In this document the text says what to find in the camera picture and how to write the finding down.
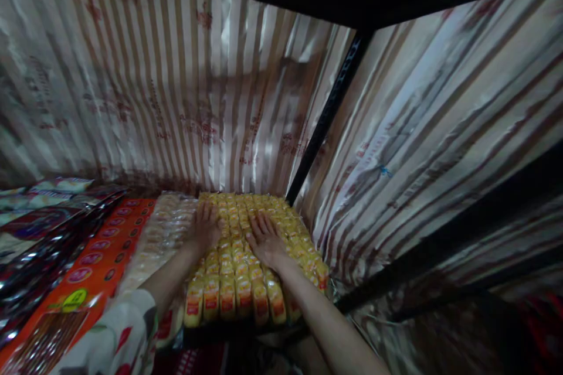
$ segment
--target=orange package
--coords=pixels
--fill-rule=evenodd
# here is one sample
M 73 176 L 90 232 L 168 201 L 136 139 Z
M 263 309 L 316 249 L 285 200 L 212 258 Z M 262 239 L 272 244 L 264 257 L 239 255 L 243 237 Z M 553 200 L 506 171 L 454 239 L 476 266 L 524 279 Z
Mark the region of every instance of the orange package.
M 37 365 L 45 365 L 44 372 L 48 373 L 102 316 L 152 212 L 152 207 L 144 205 L 154 204 L 153 200 L 144 199 L 126 199 L 123 203 L 131 201 L 138 202 L 139 213 L 148 209 L 148 214 L 112 214 L 106 220 L 19 335 L 2 349 L 0 373 L 33 373 Z

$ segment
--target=striped fabric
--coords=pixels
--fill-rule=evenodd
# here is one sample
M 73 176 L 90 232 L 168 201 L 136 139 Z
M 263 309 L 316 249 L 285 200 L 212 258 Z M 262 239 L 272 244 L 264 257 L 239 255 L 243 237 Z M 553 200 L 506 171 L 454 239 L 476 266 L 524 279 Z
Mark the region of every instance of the striped fabric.
M 254 0 L 0 4 L 6 187 L 283 195 L 354 35 Z M 560 139 L 562 33 L 563 0 L 376 33 L 297 201 L 333 276 L 360 283 Z
M 282 195 L 353 32 L 254 0 L 0 0 L 10 186 Z
M 357 285 L 562 134 L 563 0 L 480 0 L 391 26 L 352 82 L 301 213 L 332 274 Z

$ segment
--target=right hand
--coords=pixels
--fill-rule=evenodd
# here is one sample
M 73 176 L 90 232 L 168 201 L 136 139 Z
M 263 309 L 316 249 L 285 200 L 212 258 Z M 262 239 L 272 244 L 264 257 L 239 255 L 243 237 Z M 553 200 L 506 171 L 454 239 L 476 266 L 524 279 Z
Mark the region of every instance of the right hand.
M 279 236 L 277 226 L 270 217 L 258 213 L 258 217 L 250 218 L 253 235 L 248 233 L 246 239 L 256 257 L 274 271 L 279 272 L 284 263 L 292 259 L 286 253 L 286 245 Z

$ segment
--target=left hand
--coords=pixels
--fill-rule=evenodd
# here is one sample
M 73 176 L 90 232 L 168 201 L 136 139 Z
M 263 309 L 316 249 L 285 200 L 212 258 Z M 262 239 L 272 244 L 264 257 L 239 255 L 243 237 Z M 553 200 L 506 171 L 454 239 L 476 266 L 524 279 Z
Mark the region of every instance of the left hand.
M 221 237 L 223 221 L 219 220 L 217 213 L 217 207 L 210 202 L 204 202 L 202 206 L 198 207 L 195 215 L 193 241 L 199 256 L 215 246 Z

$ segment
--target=fingers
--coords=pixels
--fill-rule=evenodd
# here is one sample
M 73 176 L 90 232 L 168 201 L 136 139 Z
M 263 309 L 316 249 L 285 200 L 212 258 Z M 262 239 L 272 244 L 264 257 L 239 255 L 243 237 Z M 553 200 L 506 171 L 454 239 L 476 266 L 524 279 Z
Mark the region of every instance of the fingers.
M 252 232 L 258 243 L 264 240 L 264 233 L 258 224 L 258 220 L 255 216 L 250 217 L 250 225 L 252 226 Z
M 273 232 L 268 230 L 268 226 L 266 225 L 266 218 L 263 213 L 258 213 L 258 225 L 260 226 L 262 233 L 264 233 L 265 235 L 268 236 L 273 234 Z
M 258 242 L 256 241 L 252 233 L 246 233 L 246 240 L 250 244 L 252 251 L 256 254 L 256 249 L 258 248 Z
M 211 222 L 212 222 L 212 223 L 214 223 L 214 222 L 217 221 L 217 212 L 218 212 L 217 207 L 216 207 L 215 205 L 213 205 L 213 206 L 211 207 L 211 214 L 210 214 L 210 216 L 209 216 L 209 218 L 211 219 Z
M 212 208 L 213 204 L 211 204 L 210 202 L 205 202 L 204 205 L 204 220 L 209 220 L 209 216 L 211 215 L 211 208 Z
M 266 227 L 268 228 L 268 231 L 270 232 L 270 234 L 276 236 L 277 230 L 275 229 L 274 223 L 272 222 L 272 219 L 270 218 L 270 216 L 268 214 L 264 214 L 264 220 L 266 222 Z

